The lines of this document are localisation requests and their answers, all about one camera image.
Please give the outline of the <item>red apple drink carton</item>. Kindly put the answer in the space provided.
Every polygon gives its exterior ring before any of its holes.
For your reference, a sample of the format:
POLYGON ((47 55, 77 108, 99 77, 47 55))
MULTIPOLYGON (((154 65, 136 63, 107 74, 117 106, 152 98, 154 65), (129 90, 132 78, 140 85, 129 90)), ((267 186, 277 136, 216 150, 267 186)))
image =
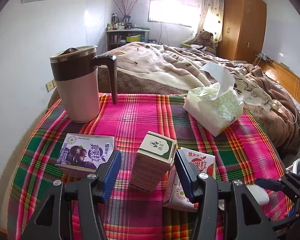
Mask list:
POLYGON ((198 197, 203 193, 199 187, 198 174, 216 177, 214 155, 180 148, 175 153, 174 165, 170 170, 163 207, 180 211, 196 212, 198 197))

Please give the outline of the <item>floral curtain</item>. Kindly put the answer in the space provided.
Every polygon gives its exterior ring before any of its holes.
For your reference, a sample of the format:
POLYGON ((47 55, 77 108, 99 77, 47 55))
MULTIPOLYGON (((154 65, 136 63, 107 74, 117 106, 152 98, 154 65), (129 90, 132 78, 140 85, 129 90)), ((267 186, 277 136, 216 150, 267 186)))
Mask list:
POLYGON ((224 0, 200 0, 200 20, 197 32, 208 31, 213 34, 213 44, 222 41, 224 0))

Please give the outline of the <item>pink brown thermos mug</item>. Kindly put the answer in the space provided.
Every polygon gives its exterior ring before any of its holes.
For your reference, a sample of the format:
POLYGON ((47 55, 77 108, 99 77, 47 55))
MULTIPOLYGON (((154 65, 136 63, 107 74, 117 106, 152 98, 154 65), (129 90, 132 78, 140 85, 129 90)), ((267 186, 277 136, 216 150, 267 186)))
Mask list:
POLYGON ((117 59, 115 55, 97 55, 97 46, 68 48, 50 57, 59 96, 73 122, 85 123, 100 112, 98 67, 106 66, 113 104, 117 104, 117 59))

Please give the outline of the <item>brown patterned blanket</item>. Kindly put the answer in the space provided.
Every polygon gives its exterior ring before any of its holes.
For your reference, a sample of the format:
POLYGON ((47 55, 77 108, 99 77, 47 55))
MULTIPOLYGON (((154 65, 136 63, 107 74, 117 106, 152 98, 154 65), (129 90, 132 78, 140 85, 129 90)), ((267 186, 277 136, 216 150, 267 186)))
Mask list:
POLYGON ((214 63, 234 78, 234 90, 261 124, 280 157, 300 148, 300 105, 260 66, 206 55, 196 49, 132 42, 101 55, 117 60, 117 91, 121 94, 186 94, 216 79, 203 66, 214 63))

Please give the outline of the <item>wooden wardrobe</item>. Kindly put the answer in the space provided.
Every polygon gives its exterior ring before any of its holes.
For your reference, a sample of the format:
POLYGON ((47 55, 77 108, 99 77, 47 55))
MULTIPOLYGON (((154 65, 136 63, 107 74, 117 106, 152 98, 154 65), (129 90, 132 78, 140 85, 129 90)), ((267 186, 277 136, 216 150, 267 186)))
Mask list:
POLYGON ((262 0, 224 0, 218 57, 253 63, 263 47, 267 5, 262 0))

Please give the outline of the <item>wooden headboard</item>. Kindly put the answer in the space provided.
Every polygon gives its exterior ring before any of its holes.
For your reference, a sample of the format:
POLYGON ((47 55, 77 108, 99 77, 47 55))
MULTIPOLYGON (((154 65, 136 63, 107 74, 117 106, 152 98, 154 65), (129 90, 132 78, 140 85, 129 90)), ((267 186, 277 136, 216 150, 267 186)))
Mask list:
POLYGON ((300 77, 274 60, 255 58, 254 65, 261 67, 266 76, 283 86, 300 103, 300 77))

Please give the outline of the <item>vase with purple branches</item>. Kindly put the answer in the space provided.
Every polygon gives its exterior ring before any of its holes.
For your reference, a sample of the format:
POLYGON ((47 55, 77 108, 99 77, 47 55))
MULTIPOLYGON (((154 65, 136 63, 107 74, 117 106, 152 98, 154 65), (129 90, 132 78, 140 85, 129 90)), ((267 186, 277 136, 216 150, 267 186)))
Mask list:
POLYGON ((122 23, 126 26, 130 22, 131 14, 139 0, 114 0, 114 3, 122 14, 122 23))

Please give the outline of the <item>grey shelf with bottles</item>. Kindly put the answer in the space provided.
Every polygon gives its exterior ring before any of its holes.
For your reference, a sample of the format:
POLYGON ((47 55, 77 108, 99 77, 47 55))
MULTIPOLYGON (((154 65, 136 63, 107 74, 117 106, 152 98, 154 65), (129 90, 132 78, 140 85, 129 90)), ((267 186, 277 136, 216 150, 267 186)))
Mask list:
POLYGON ((146 42, 149 40, 150 30, 148 29, 116 29, 108 30, 107 34, 107 48, 112 50, 124 46, 131 42, 146 42))

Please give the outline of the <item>brown teddy bear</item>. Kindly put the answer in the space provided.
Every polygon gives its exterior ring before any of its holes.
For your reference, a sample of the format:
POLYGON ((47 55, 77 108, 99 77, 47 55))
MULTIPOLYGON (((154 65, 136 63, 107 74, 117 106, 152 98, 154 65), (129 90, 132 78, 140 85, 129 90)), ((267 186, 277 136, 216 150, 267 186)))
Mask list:
POLYGON ((193 44, 201 46, 205 51, 216 55, 216 47, 214 45, 213 33, 202 30, 200 31, 192 41, 193 44))

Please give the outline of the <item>purple grape drink carton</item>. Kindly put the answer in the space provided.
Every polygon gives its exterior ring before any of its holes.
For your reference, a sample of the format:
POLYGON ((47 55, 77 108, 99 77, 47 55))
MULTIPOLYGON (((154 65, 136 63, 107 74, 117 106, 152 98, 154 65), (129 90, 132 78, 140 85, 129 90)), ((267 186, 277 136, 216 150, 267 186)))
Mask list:
POLYGON ((68 176, 83 178, 106 163, 115 148, 111 136, 67 133, 55 165, 68 176))

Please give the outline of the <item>beige green box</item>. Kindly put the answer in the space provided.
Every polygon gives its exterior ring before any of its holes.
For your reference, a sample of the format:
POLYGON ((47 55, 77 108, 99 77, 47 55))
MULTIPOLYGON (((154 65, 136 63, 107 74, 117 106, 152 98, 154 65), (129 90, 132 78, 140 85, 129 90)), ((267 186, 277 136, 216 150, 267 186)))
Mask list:
POLYGON ((173 165, 177 141, 148 131, 137 151, 130 186, 151 193, 173 165))

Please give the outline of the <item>yellow tissue pack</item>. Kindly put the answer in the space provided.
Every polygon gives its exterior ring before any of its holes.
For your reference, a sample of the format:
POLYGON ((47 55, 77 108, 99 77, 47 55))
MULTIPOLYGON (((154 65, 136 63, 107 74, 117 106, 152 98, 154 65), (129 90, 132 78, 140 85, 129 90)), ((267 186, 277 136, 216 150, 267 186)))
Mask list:
POLYGON ((243 101, 234 90, 234 77, 223 66, 209 62, 200 71, 216 83, 189 90, 183 108, 217 137, 243 114, 243 101))

